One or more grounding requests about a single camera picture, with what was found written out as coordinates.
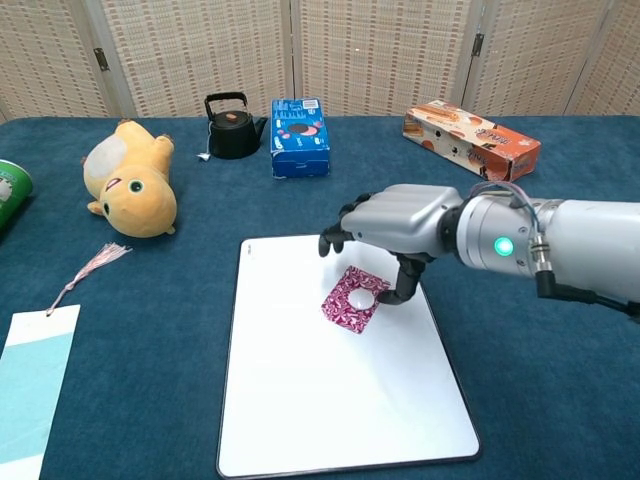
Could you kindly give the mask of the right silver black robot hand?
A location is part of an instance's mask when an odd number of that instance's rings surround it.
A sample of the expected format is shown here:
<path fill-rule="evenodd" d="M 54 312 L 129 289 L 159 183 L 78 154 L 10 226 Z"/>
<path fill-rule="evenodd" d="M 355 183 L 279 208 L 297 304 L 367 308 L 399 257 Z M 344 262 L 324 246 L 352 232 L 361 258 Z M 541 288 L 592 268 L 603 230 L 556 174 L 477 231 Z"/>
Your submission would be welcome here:
<path fill-rule="evenodd" d="M 366 193 L 344 205 L 336 224 L 319 236 L 318 252 L 340 253 L 346 242 L 358 241 L 388 251 L 399 270 L 393 290 L 376 296 L 386 305 L 400 305 L 416 293 L 426 265 L 448 252 L 441 219 L 463 200 L 453 187 L 396 184 Z"/>

